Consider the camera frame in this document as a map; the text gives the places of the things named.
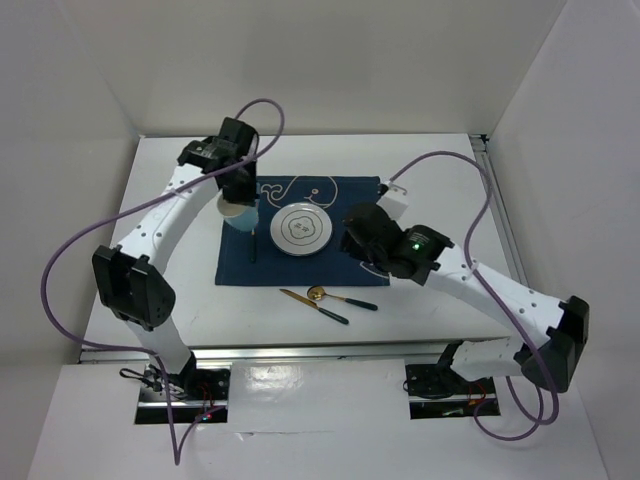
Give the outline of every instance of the blue placemat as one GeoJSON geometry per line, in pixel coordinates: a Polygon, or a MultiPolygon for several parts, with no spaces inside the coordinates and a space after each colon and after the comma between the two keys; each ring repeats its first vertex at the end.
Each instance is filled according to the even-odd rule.
{"type": "Polygon", "coordinates": [[[251,263],[251,235],[226,223],[222,228],[216,285],[234,286],[387,286],[389,278],[371,265],[340,252],[342,219],[357,203],[377,202],[379,177],[258,177],[260,222],[256,230],[257,261],[251,263]],[[269,226],[275,213],[294,202],[311,202],[325,209],[333,236],[320,252],[292,257],[271,241],[269,226]]]}

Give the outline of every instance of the utensil handle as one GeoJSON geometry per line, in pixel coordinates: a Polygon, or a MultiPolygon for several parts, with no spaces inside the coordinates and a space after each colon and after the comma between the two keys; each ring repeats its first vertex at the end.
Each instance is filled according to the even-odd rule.
{"type": "Polygon", "coordinates": [[[349,320],[341,315],[338,315],[337,313],[330,312],[329,310],[325,310],[324,308],[320,307],[318,307],[318,311],[320,313],[323,313],[327,317],[333,318],[335,321],[342,323],[343,325],[349,325],[349,320]]]}
{"type": "Polygon", "coordinates": [[[345,302],[350,303],[351,305],[355,305],[356,307],[366,308],[367,310],[373,310],[374,312],[378,310],[378,306],[373,303],[363,302],[361,300],[354,300],[353,298],[345,298],[345,302]]]}

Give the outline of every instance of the light blue cup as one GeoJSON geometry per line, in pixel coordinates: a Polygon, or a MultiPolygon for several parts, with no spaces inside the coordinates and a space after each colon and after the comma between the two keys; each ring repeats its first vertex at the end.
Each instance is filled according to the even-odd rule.
{"type": "Polygon", "coordinates": [[[236,205],[218,197],[218,212],[231,227],[241,232],[250,232],[258,225],[258,202],[253,207],[236,205]]]}

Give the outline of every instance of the spoon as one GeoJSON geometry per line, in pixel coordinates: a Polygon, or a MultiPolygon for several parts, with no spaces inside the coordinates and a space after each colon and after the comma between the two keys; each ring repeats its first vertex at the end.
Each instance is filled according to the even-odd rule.
{"type": "Polygon", "coordinates": [[[307,290],[307,297],[315,301],[320,301],[324,297],[331,297],[331,298],[335,298],[336,300],[340,300],[341,302],[350,303],[351,305],[355,305],[356,307],[366,308],[367,310],[373,310],[373,311],[378,310],[378,306],[374,305],[373,303],[354,300],[353,298],[345,298],[345,297],[339,297],[337,295],[331,295],[327,293],[325,289],[320,286],[311,287],[309,290],[307,290]]]}

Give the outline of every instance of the white plate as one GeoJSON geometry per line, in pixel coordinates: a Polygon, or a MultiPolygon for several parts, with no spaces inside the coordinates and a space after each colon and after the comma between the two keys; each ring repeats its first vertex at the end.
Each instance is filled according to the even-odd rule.
{"type": "Polygon", "coordinates": [[[333,226],[327,212],[311,203],[292,203],[271,220],[271,239],[289,255],[304,256],[326,247],[333,226]]]}

